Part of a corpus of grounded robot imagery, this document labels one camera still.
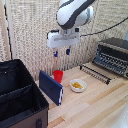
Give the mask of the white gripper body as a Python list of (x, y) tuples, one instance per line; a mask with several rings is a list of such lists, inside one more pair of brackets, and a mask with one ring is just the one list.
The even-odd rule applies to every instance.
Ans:
[(47, 46), (57, 48), (75, 45), (79, 42), (80, 34), (78, 28), (67, 30), (52, 30), (47, 34)]

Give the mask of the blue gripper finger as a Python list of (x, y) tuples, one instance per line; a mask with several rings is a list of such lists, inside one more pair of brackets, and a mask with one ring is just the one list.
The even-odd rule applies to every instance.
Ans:
[(58, 57), (58, 50), (54, 49), (54, 57)]
[(71, 48), (66, 49), (66, 55), (70, 55)]

